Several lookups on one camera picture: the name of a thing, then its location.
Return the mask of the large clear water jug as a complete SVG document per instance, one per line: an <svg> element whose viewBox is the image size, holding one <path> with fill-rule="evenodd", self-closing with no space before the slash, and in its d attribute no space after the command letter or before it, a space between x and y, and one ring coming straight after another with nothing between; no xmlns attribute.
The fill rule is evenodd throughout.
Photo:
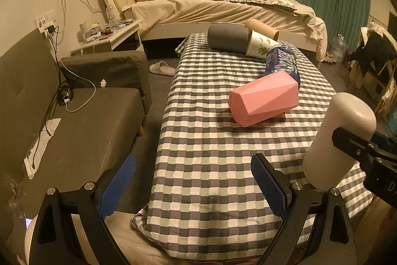
<svg viewBox="0 0 397 265"><path fill-rule="evenodd" d="M337 63L342 63L346 50L347 43L344 41L344 36L338 34L331 40L329 53Z"/></svg>

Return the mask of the white wall power strip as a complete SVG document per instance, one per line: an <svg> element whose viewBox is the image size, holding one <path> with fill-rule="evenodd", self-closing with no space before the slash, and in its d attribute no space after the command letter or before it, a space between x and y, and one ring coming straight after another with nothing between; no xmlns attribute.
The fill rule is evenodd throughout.
<svg viewBox="0 0 397 265"><path fill-rule="evenodd" d="M45 33L51 26L56 26L57 13L55 9L50 9L49 11L36 15L34 18L34 23L36 28L41 34Z"/></svg>

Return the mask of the bed with beige sheet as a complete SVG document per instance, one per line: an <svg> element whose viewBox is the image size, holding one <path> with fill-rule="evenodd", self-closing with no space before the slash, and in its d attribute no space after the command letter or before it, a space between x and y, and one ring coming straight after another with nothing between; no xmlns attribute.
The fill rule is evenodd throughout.
<svg viewBox="0 0 397 265"><path fill-rule="evenodd" d="M296 0L294 12L263 5L210 0L104 0L115 8L118 19L139 20L144 40L182 38L203 33L211 24L245 26L255 18L281 33L281 39L326 56L328 35L325 22L315 11Z"/></svg>

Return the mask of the dark grey sofa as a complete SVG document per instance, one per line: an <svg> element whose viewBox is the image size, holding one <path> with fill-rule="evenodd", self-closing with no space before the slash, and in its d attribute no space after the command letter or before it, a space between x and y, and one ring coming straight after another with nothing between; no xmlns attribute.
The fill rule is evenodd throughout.
<svg viewBox="0 0 397 265"><path fill-rule="evenodd" d="M48 188L76 190L131 151L151 106L138 50L55 61L33 30L1 57L1 170L22 186L25 215Z"/></svg>

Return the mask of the tan cardboard cup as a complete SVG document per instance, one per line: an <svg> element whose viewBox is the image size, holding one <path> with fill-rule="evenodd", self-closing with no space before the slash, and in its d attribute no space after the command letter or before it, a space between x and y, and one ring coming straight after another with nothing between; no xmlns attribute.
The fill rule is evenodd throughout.
<svg viewBox="0 0 397 265"><path fill-rule="evenodd" d="M272 26L269 26L258 19L251 18L248 20L246 27L249 30L255 31L259 34L262 34L268 38L271 38L274 41L277 41L279 39L279 31L273 28Z"/></svg>

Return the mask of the blue label water bottle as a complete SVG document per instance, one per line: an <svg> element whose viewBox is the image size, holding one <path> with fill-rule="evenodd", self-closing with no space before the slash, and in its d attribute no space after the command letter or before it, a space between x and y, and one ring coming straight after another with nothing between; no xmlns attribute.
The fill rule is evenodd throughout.
<svg viewBox="0 0 397 265"><path fill-rule="evenodd" d="M298 71L298 63L295 53L286 45L272 47L266 54L265 75L270 75L279 71L284 71L295 79L298 87L301 79Z"/></svg>

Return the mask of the chair piled with clothes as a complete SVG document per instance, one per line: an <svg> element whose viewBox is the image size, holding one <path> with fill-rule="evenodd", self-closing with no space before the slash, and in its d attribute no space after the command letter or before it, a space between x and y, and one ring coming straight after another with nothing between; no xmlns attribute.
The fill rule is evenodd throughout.
<svg viewBox="0 0 397 265"><path fill-rule="evenodd" d="M361 28L359 46L348 56L349 83L360 88L370 75L380 93L375 93L377 114L388 114L396 103L396 38L383 26L371 22Z"/></svg>

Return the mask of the beige slipper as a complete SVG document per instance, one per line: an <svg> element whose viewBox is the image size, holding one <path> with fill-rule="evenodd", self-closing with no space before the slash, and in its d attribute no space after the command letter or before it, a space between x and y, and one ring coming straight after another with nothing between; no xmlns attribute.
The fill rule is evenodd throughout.
<svg viewBox="0 0 397 265"><path fill-rule="evenodd" d="M150 65L149 72L155 75L174 77L176 69L170 67L165 61L159 61L157 63Z"/></svg>

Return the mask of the pink faceted cup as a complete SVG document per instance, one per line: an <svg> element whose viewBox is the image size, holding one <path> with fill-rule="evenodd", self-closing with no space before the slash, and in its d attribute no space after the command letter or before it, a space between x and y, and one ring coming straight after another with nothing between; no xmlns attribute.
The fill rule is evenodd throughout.
<svg viewBox="0 0 397 265"><path fill-rule="evenodd" d="M298 82L278 71L230 91L228 105L234 120L249 127L298 106L298 93Z"/></svg>

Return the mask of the white plastic cup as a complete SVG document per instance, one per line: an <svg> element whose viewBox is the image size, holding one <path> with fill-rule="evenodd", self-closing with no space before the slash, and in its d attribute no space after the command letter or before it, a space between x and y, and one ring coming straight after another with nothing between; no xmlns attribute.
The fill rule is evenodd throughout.
<svg viewBox="0 0 397 265"><path fill-rule="evenodd" d="M334 95L309 150L303 158L303 172L315 188L336 187L356 160L347 153L350 139L371 140L377 125L373 110L358 97L340 92Z"/></svg>

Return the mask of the white cup with green print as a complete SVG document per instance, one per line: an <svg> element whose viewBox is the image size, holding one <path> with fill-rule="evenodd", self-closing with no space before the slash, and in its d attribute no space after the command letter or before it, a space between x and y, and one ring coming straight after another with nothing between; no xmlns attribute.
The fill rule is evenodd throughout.
<svg viewBox="0 0 397 265"><path fill-rule="evenodd" d="M268 51L279 45L279 42L252 30L248 38L246 56L265 59Z"/></svg>

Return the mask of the grey cup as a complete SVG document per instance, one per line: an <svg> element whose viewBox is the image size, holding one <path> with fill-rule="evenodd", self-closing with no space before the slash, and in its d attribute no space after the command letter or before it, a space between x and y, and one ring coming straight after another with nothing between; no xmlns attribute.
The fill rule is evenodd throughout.
<svg viewBox="0 0 397 265"><path fill-rule="evenodd" d="M207 32L207 44L215 50L246 54L248 28L238 24L212 24Z"/></svg>

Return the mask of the white bedside table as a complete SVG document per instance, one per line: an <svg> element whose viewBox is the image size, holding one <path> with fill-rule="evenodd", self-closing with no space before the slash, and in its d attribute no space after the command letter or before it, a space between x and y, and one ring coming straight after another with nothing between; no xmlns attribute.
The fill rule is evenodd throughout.
<svg viewBox="0 0 397 265"><path fill-rule="evenodd" d="M139 20L134 20L130 22L130 24L110 33L106 37L101 36L97 40L84 42L75 50L72 50L70 55L77 56L119 50L138 50L143 52L144 47L139 32L139 23Z"/></svg>

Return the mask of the black television screen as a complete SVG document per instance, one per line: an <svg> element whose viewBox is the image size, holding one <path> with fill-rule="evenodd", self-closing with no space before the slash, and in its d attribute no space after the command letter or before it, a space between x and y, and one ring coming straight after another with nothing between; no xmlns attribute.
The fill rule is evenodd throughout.
<svg viewBox="0 0 397 265"><path fill-rule="evenodd" d="M388 32L397 40L397 16L389 12Z"/></svg>

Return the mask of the grey white checkered tablecloth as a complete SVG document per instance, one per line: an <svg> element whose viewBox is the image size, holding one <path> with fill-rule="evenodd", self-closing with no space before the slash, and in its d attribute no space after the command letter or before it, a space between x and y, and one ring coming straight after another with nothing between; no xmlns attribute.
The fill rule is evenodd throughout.
<svg viewBox="0 0 397 265"><path fill-rule="evenodd" d="M180 57L161 127L149 203L132 224L167 255L221 261L261 255L281 226L251 172L262 153L290 181L305 183L302 161L335 93L300 51L299 104L255 126L239 126L230 91L263 76L261 60L208 47L193 34Z"/></svg>

